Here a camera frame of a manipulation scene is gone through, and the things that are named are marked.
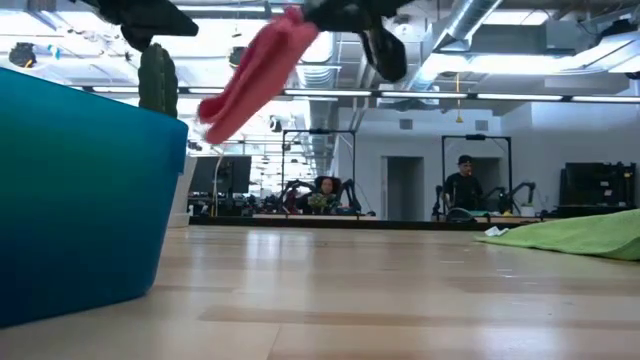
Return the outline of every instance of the desk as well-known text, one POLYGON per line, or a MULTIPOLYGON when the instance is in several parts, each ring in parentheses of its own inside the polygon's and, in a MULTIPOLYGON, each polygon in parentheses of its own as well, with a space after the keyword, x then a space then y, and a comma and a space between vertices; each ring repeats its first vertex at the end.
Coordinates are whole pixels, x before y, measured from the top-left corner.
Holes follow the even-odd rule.
POLYGON ((147 296, 2 329, 2 359, 638 359, 637 264, 474 235, 170 229, 147 296))
POLYGON ((286 214, 255 214, 255 219, 289 219, 289 220, 365 220, 377 221, 376 216, 361 215, 358 219, 355 215, 289 215, 286 214))
POLYGON ((540 220, 538 217, 523 217, 523 216, 492 216, 490 218, 486 216, 476 216, 476 221, 479 223, 496 223, 496 224, 532 224, 539 222, 547 222, 555 219, 540 220))

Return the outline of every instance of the computer monitor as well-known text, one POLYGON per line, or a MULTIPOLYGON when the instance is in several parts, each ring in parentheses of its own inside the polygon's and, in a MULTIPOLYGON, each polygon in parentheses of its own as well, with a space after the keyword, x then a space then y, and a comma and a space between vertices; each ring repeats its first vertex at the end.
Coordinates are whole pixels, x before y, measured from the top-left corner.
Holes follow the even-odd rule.
MULTIPOLYGON (((198 157, 189 191, 213 192, 214 173, 218 161, 218 156, 198 157)), ((218 167, 217 190, 221 193, 248 193, 250 175, 251 156, 225 156, 218 167)))

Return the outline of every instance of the door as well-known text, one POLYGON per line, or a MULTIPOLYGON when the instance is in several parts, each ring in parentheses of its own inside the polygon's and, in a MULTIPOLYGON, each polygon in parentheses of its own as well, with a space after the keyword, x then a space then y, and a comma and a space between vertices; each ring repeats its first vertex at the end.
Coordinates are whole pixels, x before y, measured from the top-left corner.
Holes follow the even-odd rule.
POLYGON ((424 158, 384 157, 383 219, 424 221, 424 158))

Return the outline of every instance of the green cloth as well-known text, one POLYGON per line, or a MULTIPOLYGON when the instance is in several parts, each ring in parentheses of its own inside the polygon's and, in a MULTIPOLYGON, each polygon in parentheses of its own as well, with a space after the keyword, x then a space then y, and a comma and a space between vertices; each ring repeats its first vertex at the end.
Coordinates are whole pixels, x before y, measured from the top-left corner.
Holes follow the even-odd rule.
POLYGON ((555 220, 521 226, 498 237, 480 236, 490 244, 640 260, 640 210, 555 220))

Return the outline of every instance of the black shirt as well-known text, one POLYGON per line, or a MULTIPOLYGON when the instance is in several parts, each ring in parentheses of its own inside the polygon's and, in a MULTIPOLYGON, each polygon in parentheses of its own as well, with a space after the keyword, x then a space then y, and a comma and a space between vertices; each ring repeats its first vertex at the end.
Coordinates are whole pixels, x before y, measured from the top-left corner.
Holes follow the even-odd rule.
POLYGON ((480 187, 478 179, 473 176, 462 176, 460 173, 452 174, 444 182, 443 191, 449 195, 453 207, 478 210, 480 206, 482 187, 480 187))

